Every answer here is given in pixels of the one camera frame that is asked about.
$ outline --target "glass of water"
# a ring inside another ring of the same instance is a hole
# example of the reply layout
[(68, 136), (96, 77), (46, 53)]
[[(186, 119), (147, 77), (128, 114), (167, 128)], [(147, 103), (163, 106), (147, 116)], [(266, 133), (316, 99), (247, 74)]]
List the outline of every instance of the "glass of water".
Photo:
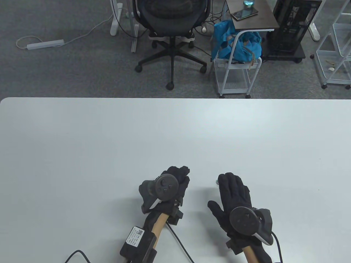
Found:
[(251, 7), (255, 3), (255, 0), (244, 0), (244, 5), (246, 7)]

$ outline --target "black computer case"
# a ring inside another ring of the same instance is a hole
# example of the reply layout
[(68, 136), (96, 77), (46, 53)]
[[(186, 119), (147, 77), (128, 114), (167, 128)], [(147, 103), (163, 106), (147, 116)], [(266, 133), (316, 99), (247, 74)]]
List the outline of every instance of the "black computer case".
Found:
[(322, 0), (278, 0), (274, 17), (279, 29), (267, 34), (271, 50), (294, 53)]

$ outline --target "gray carpet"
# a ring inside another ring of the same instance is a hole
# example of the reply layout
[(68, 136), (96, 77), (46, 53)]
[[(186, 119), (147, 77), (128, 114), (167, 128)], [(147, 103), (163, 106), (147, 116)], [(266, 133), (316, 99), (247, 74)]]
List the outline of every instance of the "gray carpet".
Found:
[[(275, 0), (268, 0), (274, 7)], [(327, 0), (316, 24), (324, 35), (344, 0)], [(223, 0), (214, 0), (214, 12), (222, 9)], [(122, 12), (121, 24), (130, 26)], [(111, 22), (105, 23), (86, 38), (60, 48), (20, 50), (15, 41), (36, 35), (44, 41), (68, 41), (87, 33), (111, 15), (109, 0), (1, 0), (0, 1), (0, 100), (5, 97), (185, 97), (215, 98), (214, 74), (199, 73), (200, 66), (177, 58), (175, 89), (167, 91), (170, 60), (163, 58), (144, 66), (138, 74), (138, 60), (155, 52), (145, 34), (138, 40), (137, 53), (131, 53), (131, 39), (120, 29), (110, 36)], [(23, 40), (20, 45), (35, 40)], [(210, 52), (209, 39), (196, 35), (195, 45)], [(302, 41), (307, 58), (300, 64), (268, 61), (261, 67), (253, 98), (272, 99), (351, 99), (351, 90), (342, 86), (320, 88), (312, 60), (308, 57), (318, 44), (309, 33)], [(191, 54), (210, 62), (198, 49)], [(243, 98), (230, 95), (227, 98)]]

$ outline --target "office chair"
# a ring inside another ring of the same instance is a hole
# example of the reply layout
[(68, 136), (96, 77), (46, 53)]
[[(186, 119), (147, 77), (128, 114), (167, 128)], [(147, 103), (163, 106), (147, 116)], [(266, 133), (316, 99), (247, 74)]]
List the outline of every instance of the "office chair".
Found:
[(139, 61), (135, 71), (140, 73), (143, 70), (143, 64), (152, 60), (170, 56), (171, 57), (171, 82), (166, 86), (168, 90), (174, 89), (174, 57), (181, 56), (197, 63), (202, 64), (201, 73), (206, 73), (207, 63), (197, 57), (182, 51), (180, 48), (186, 45), (181, 42), (176, 45), (177, 36), (185, 36), (193, 28), (201, 26), (210, 14), (211, 0), (133, 0), (133, 13), (135, 19), (145, 28), (155, 32), (159, 36), (170, 38), (169, 44), (163, 41), (154, 40), (152, 47), (156, 48), (157, 44), (165, 49), (146, 59)]

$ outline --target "black glove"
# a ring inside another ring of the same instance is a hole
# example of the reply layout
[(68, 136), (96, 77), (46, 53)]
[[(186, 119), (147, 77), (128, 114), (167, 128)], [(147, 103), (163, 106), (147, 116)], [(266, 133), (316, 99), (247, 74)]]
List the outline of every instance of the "black glove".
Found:
[(181, 168), (171, 166), (170, 168), (168, 168), (167, 171), (163, 171), (162, 174), (171, 174), (178, 180), (178, 192), (172, 199), (157, 204), (153, 209), (151, 209), (151, 211), (158, 211), (167, 215), (171, 215), (175, 207), (177, 208), (179, 207), (179, 205), (183, 205), (183, 197), (185, 195), (185, 190), (188, 187), (190, 181), (189, 176), (187, 176), (189, 172), (190, 169), (186, 166), (183, 166)]
[(230, 212), (236, 207), (252, 208), (250, 191), (245, 186), (239, 176), (232, 173), (218, 176), (219, 192), (223, 204), (223, 210), (215, 201), (207, 203), (208, 208), (217, 219), (221, 228), (231, 238), (232, 242), (239, 250), (233, 249), (235, 254), (242, 252), (242, 248), (251, 246), (260, 262), (272, 262), (268, 254), (263, 250), (262, 242), (256, 237), (245, 236), (234, 230), (229, 221)]

